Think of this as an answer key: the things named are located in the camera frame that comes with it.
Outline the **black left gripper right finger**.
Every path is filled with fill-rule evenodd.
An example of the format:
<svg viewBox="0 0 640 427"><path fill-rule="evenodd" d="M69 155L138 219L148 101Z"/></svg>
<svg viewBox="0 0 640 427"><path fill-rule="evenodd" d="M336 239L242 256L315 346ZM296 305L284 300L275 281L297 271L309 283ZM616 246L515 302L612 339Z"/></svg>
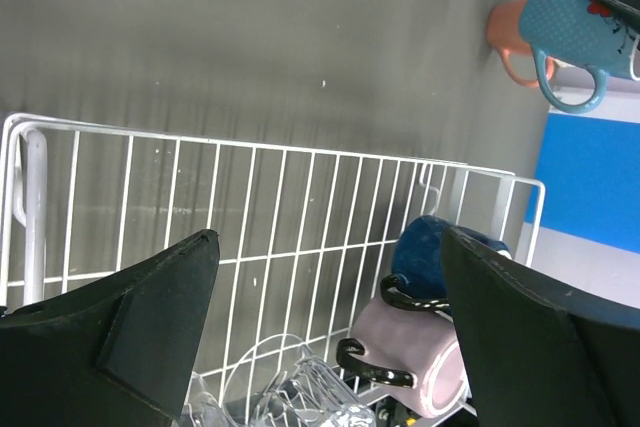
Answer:
<svg viewBox="0 0 640 427"><path fill-rule="evenodd" d="M454 327L482 426L636 426L639 311L442 236Z"/></svg>

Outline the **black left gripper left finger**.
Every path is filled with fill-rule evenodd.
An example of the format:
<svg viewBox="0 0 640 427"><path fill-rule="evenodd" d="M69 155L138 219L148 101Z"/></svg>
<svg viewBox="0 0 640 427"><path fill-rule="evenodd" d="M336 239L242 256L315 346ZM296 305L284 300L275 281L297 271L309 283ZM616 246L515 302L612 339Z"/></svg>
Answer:
<svg viewBox="0 0 640 427"><path fill-rule="evenodd" d="M169 426L219 266L203 229L112 275L1 316L4 426Z"/></svg>

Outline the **light blue dotted mug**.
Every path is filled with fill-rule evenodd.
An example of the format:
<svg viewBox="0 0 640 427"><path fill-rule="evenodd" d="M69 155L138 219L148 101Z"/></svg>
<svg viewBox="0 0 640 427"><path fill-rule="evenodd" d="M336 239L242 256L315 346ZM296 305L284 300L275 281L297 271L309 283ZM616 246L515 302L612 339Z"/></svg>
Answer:
<svg viewBox="0 0 640 427"><path fill-rule="evenodd" d="M556 109L585 114L604 99L608 79L639 79L639 32L597 0L527 0L519 34L529 44L539 88ZM552 91L546 62L555 59L586 70L594 80L590 98L568 104Z"/></svg>

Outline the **lilac ceramic mug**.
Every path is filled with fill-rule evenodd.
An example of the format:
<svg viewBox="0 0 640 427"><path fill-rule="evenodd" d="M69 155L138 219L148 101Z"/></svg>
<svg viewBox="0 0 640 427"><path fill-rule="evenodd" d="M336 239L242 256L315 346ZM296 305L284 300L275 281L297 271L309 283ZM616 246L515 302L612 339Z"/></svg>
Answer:
<svg viewBox="0 0 640 427"><path fill-rule="evenodd" d="M447 413L467 391L453 323L437 313L393 307L380 296L339 341L336 360L426 418Z"/></svg>

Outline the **orange ceramic mug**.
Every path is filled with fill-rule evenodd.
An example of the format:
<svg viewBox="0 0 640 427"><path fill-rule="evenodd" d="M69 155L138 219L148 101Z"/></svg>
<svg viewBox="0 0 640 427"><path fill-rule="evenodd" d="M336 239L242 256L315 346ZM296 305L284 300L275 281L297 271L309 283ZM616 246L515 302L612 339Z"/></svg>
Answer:
<svg viewBox="0 0 640 427"><path fill-rule="evenodd" d="M525 79L514 70L510 61L512 54L533 58L530 45L519 34L519 20L527 0L512 0L495 5L486 24L486 41L499 55L509 77L518 85L527 88L539 86L537 78Z"/></svg>

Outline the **dark blue ceramic mug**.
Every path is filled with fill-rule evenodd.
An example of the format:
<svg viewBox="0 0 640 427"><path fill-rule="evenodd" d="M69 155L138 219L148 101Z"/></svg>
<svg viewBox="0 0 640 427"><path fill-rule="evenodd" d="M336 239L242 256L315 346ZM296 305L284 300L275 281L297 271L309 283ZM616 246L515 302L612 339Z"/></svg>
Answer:
<svg viewBox="0 0 640 427"><path fill-rule="evenodd" d="M433 215L412 221L395 244L391 273L380 281L388 316L405 323L425 315L450 316L443 269L442 237L455 225Z"/></svg>

